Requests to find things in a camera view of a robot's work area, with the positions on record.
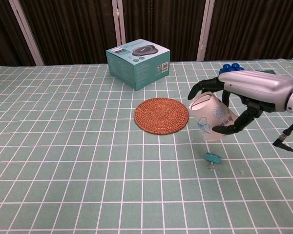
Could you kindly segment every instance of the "cable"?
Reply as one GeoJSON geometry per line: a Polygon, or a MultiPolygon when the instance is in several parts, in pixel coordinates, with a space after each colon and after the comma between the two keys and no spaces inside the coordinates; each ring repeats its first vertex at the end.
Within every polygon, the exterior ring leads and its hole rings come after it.
{"type": "Polygon", "coordinates": [[[281,149],[284,149],[286,151],[290,151],[293,153],[293,149],[290,146],[287,146],[283,143],[283,141],[285,141],[285,139],[291,134],[292,131],[293,131],[293,124],[289,128],[283,131],[283,133],[279,136],[279,138],[274,141],[273,145],[275,147],[279,147],[281,149]]]}

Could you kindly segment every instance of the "curtain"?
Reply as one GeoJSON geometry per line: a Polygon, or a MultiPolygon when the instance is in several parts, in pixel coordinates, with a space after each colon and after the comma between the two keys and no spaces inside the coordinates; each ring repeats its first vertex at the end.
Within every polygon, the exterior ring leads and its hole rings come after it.
{"type": "Polygon", "coordinates": [[[205,60],[291,59],[293,0],[216,0],[205,60]]]}
{"type": "Polygon", "coordinates": [[[117,46],[111,0],[20,0],[46,65],[106,63],[117,46]]]}
{"type": "Polygon", "coordinates": [[[34,66],[9,0],[0,0],[0,66],[34,66]]]}
{"type": "Polygon", "coordinates": [[[145,39],[171,61],[196,60],[205,0],[123,0],[126,42],[145,39]]]}

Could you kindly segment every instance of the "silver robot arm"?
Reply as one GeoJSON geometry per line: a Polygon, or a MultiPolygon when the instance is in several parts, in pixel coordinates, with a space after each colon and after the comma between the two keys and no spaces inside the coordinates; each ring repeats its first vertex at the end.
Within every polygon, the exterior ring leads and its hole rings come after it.
{"type": "MultiPolygon", "coordinates": [[[[230,95],[235,94],[247,106],[233,125],[213,127],[213,131],[225,135],[242,131],[263,112],[287,111],[293,114],[293,78],[288,76],[245,70],[223,72],[218,77],[195,84],[188,100],[193,99],[199,91],[223,91],[222,102],[227,106],[230,95]]],[[[273,145],[293,152],[293,149],[283,144],[292,131],[293,124],[283,131],[273,145]]]]}

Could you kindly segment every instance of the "paper cup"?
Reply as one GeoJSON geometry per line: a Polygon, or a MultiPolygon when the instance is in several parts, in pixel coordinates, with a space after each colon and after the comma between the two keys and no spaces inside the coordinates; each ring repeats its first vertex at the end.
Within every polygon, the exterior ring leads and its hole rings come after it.
{"type": "Polygon", "coordinates": [[[205,141],[221,139],[225,135],[214,132],[212,128],[217,125],[229,126],[238,118],[212,92],[202,93],[191,102],[189,112],[195,118],[205,141]]]}

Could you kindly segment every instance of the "product box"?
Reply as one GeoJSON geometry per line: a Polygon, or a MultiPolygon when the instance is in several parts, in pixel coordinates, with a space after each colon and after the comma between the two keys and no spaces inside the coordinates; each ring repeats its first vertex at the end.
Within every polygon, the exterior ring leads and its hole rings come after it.
{"type": "Polygon", "coordinates": [[[106,50],[109,72],[134,90],[169,74],[170,50],[138,39],[106,50]]]}

